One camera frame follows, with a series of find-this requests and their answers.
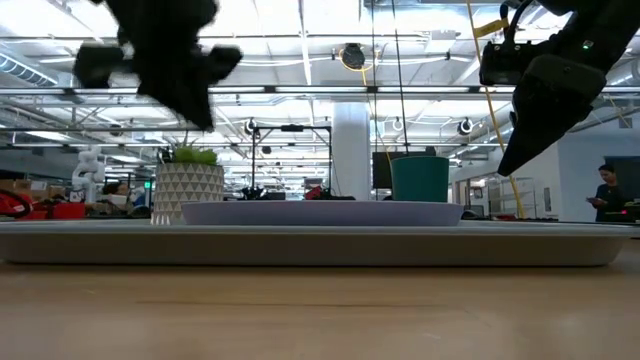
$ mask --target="teal pot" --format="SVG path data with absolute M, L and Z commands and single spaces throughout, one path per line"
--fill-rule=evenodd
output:
M 393 200 L 447 202 L 449 159 L 403 157 L 391 161 Z

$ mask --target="black cable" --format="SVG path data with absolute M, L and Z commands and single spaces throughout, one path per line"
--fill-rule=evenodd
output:
M 400 102 L 402 103 L 402 131 L 404 132 L 404 148 L 409 156 L 409 138 L 407 137 L 407 118 L 404 111 L 404 88 L 402 84 L 402 65 L 400 64 L 400 37 L 398 36 L 398 23 L 396 21 L 396 0 L 391 0 L 391 11 L 393 12 L 393 23 L 396 39 L 396 57 L 398 58 L 398 80 L 400 81 Z
M 375 0 L 371 0 L 371 52 L 373 53 L 373 86 L 376 87 L 378 86 L 377 84 L 377 79 L 376 79 L 376 27 L 375 27 Z M 371 102 L 369 101 L 369 92 L 367 92 L 367 102 L 369 102 L 369 104 L 371 104 Z M 376 138 L 376 144 L 375 144 L 375 150 L 374 153 L 377 154 L 378 153 L 378 136 L 380 134 L 380 132 L 378 131 L 378 91 L 375 91 L 373 93 L 373 124 L 375 126 L 375 138 Z M 378 189 L 376 187 L 376 201 L 379 200 L 379 196 L 380 196 L 380 189 Z
M 524 11 L 527 9 L 529 5 L 531 5 L 532 2 L 533 0 L 525 0 L 522 4 L 520 4 L 520 6 L 518 7 L 518 10 L 516 10 L 516 13 L 513 15 L 513 20 L 511 20 L 511 25 L 509 25 L 509 30 L 507 30 L 507 35 L 504 38 L 505 44 L 513 45 L 515 43 L 516 30 L 518 29 L 518 22 L 520 21 L 520 18 L 522 17 L 522 14 L 524 13 Z

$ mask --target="gray tray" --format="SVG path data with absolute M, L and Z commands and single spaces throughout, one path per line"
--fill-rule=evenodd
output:
M 456 227 L 151 226 L 5 223 L 13 263 L 224 266 L 599 266 L 640 229 L 461 222 Z

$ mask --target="lavender plate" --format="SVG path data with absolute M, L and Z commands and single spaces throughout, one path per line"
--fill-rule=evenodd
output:
M 187 203 L 187 225 L 456 226 L 458 204 L 396 201 L 229 201 Z

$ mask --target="table surface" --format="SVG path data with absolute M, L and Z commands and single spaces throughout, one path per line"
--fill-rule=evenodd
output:
M 604 268 L 0 266 L 0 359 L 637 359 L 640 242 Z

